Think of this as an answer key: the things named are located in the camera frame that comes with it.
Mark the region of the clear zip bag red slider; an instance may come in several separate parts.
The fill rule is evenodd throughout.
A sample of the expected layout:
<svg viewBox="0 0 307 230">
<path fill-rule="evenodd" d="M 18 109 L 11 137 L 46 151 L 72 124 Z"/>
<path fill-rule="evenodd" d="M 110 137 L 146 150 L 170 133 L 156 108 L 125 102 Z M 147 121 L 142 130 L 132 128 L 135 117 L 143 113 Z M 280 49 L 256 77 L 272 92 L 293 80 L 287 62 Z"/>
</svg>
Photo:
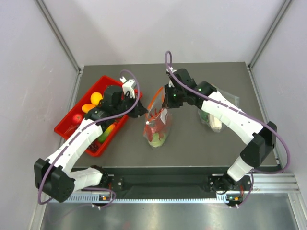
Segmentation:
<svg viewBox="0 0 307 230">
<path fill-rule="evenodd" d="M 143 136 L 153 148 L 164 145 L 172 125 L 171 113 L 162 107 L 164 99 L 165 89 L 161 87 L 151 99 L 145 114 Z"/>
</svg>

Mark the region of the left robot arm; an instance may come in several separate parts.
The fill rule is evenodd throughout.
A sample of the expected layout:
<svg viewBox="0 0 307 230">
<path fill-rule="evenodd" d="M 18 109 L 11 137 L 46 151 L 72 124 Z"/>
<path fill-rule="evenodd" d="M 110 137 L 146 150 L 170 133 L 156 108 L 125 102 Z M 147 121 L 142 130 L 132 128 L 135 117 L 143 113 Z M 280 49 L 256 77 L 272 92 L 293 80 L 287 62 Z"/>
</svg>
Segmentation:
<svg viewBox="0 0 307 230">
<path fill-rule="evenodd" d="M 107 87 L 102 99 L 86 112 L 69 139 L 45 160 L 39 158 L 35 162 L 35 185 L 38 189 L 39 204 L 44 203 L 41 200 L 42 193 L 58 202 L 64 202 L 77 190 L 90 186 L 98 190 L 106 189 L 109 179 L 102 168 L 91 166 L 85 170 L 72 171 L 73 166 L 117 118 L 124 115 L 138 118 L 146 112 L 140 102 L 140 86 L 137 81 L 130 79 L 121 87 Z"/>
</svg>

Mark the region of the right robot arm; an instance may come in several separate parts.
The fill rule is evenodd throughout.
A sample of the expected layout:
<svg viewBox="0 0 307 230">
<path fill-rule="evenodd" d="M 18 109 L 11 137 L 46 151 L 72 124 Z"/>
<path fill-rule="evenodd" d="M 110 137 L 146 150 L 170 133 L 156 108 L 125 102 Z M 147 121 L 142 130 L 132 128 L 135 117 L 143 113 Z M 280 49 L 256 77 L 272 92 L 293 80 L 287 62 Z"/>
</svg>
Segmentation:
<svg viewBox="0 0 307 230">
<path fill-rule="evenodd" d="M 220 120 L 246 144 L 222 177 L 224 187 L 236 189 L 241 185 L 241 179 L 258 168 L 273 151 L 277 126 L 273 122 L 261 124 L 252 120 L 213 85 L 206 81 L 196 84 L 186 69 L 168 69 L 166 73 L 170 81 L 165 85 L 163 108 L 179 108 L 184 103 L 196 106 Z"/>
</svg>

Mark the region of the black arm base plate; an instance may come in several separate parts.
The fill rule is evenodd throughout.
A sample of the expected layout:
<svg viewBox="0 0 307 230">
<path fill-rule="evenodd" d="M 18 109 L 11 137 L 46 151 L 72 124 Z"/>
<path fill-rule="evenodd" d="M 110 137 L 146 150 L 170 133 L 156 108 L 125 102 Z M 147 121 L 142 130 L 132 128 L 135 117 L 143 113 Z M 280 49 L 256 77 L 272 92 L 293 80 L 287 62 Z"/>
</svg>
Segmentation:
<svg viewBox="0 0 307 230">
<path fill-rule="evenodd" d="M 227 167 L 105 167 L 100 185 L 90 191 L 111 189 L 117 198 L 213 198 L 214 194 L 241 195 L 251 188 L 245 175 L 233 182 Z"/>
</svg>

